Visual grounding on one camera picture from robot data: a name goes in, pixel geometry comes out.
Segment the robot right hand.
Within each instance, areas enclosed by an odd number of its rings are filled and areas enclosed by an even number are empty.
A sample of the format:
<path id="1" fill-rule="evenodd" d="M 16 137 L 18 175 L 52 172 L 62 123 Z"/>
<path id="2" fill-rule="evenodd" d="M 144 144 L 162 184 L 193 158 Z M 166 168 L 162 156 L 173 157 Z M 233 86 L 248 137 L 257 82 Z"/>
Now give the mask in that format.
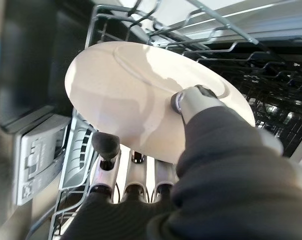
<path id="1" fill-rule="evenodd" d="M 184 123 L 178 182 L 164 191 L 168 210 L 148 211 L 133 189 L 110 204 L 96 188 L 64 240 L 302 240 L 302 187 L 293 166 L 261 130 L 200 85 L 171 99 Z"/>

